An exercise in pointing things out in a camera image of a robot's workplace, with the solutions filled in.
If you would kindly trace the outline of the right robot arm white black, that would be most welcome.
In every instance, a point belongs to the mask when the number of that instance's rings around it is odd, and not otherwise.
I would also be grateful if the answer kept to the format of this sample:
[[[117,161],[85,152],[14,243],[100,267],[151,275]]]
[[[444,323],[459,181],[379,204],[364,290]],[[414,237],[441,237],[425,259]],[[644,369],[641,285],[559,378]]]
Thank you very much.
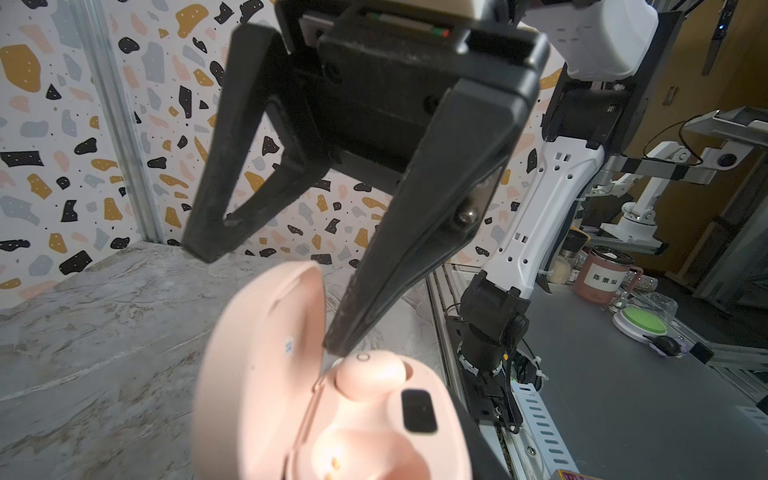
[[[577,197],[637,130],[682,18],[644,1],[279,1],[278,27],[231,37],[207,164],[182,244],[235,250],[338,170],[389,207],[324,345],[349,353],[411,286],[477,234],[539,94],[534,179],[458,311],[472,415],[517,431],[513,355],[540,269]]]

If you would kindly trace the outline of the pink earbud charging case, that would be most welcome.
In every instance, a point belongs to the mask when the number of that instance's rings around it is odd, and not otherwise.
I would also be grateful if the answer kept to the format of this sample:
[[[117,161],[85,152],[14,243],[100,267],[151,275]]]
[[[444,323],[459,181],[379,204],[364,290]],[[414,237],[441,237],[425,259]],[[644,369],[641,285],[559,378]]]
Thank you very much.
[[[201,479],[468,479],[452,399],[427,365],[398,355],[405,384],[349,400],[323,365],[319,266],[286,262],[239,291],[207,344],[192,412]]]

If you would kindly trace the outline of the aluminium rail frame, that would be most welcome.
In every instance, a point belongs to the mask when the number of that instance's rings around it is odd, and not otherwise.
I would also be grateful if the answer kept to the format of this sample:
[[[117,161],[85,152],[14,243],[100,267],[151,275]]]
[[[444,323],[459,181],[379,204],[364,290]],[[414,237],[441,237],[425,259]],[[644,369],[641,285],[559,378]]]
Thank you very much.
[[[464,365],[460,347],[470,330],[459,315],[460,297],[478,270],[447,263],[426,277],[449,389],[458,396],[512,479],[551,479],[558,469],[579,472],[543,398],[520,384],[514,364],[501,362],[487,378]]]

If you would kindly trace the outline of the pink earbud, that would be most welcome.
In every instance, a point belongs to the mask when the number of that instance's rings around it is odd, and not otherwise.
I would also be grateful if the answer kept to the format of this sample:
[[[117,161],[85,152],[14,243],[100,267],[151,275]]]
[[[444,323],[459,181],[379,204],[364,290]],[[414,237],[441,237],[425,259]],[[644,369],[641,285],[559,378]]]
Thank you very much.
[[[367,402],[399,390],[408,378],[406,363],[386,350],[346,357],[335,374],[335,386],[349,400]]]

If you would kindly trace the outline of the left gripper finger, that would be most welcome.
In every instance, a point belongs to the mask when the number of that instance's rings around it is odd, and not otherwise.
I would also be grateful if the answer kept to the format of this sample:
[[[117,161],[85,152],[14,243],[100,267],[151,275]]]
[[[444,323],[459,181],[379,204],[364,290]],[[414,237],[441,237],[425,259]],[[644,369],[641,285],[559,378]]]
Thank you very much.
[[[473,480],[509,480],[508,469],[496,457],[457,395],[452,396],[462,434],[469,453]]]

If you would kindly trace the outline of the colourful card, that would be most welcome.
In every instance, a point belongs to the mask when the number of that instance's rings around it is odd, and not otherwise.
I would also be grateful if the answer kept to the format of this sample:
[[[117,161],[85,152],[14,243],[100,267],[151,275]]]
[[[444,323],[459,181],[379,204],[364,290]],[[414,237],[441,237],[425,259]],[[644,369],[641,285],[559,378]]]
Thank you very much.
[[[597,477],[581,474],[579,472],[558,469],[551,476],[551,480],[601,480]]]

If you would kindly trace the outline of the pink mug with label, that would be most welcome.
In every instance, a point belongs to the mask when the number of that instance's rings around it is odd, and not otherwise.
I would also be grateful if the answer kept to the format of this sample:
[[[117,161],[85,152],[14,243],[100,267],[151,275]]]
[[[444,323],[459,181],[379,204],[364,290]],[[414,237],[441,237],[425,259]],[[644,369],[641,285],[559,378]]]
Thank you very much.
[[[642,277],[643,269],[635,265],[630,255],[620,250],[592,246],[573,285],[574,292],[584,300],[607,306],[619,295],[628,272],[634,273],[626,288],[631,293]]]

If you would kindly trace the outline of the green round pad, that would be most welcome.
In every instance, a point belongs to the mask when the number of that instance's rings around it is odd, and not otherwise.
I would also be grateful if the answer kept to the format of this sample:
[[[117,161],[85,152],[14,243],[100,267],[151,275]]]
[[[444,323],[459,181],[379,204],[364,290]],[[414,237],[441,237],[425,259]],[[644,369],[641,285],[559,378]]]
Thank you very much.
[[[650,343],[654,338],[668,334],[666,323],[658,315],[636,306],[616,312],[612,323],[624,335],[640,343]]]

